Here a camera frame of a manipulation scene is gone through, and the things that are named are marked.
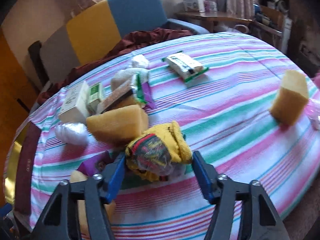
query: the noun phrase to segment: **blue gripper pad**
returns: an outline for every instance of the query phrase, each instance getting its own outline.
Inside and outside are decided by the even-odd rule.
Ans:
[[[213,202],[213,184],[216,184],[218,173],[215,168],[204,162],[199,151],[193,152],[192,168],[196,175],[204,199]]]
[[[116,198],[125,172],[125,154],[120,153],[113,163],[106,165],[101,173],[104,177],[103,198],[107,204],[111,203]]]

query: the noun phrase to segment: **white plastic bag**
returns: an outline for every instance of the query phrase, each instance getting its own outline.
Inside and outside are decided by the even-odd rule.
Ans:
[[[87,127],[83,123],[58,123],[54,133],[63,143],[85,145],[89,141]]]
[[[132,78],[137,72],[140,74],[141,83],[148,82],[150,78],[150,70],[143,68],[127,68],[119,70],[111,79],[111,91],[120,87],[128,79]]]
[[[137,67],[145,68],[149,67],[149,60],[147,60],[142,54],[136,55],[131,59],[128,68]]]

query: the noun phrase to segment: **wooden table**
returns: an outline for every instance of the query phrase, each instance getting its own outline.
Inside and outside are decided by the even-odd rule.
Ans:
[[[200,20],[201,26],[213,33],[213,28],[218,22],[235,22],[248,25],[252,20],[244,19],[238,15],[227,12],[178,12],[178,19],[188,21],[190,19]]]

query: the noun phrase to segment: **sponge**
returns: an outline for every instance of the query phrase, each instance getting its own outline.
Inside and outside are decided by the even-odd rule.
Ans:
[[[270,113],[281,123],[294,125],[308,103],[308,99],[305,76],[296,70],[287,70]]]
[[[80,182],[87,180],[87,176],[81,173],[80,171],[73,171],[71,173],[70,183],[73,182]],[[116,209],[116,203],[112,201],[109,205],[103,205],[109,221],[112,222],[112,215]],[[87,215],[85,212],[85,201],[84,200],[78,200],[78,216],[79,216],[79,224],[80,224],[80,231],[82,234],[85,234],[89,236],[89,228],[88,228],[88,222],[87,222]]]
[[[127,144],[148,129],[148,115],[138,105],[93,115],[86,121],[98,141],[115,145]]]

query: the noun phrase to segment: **gold foil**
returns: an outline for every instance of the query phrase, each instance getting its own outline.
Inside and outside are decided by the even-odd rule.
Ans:
[[[7,173],[6,173],[6,178],[4,180],[4,197],[6,201],[12,205],[14,204],[18,161],[19,161],[23,141],[27,135],[29,125],[30,123],[27,123],[26,126],[21,130],[21,132],[15,139],[12,150],[10,152],[9,161],[7,164]]]

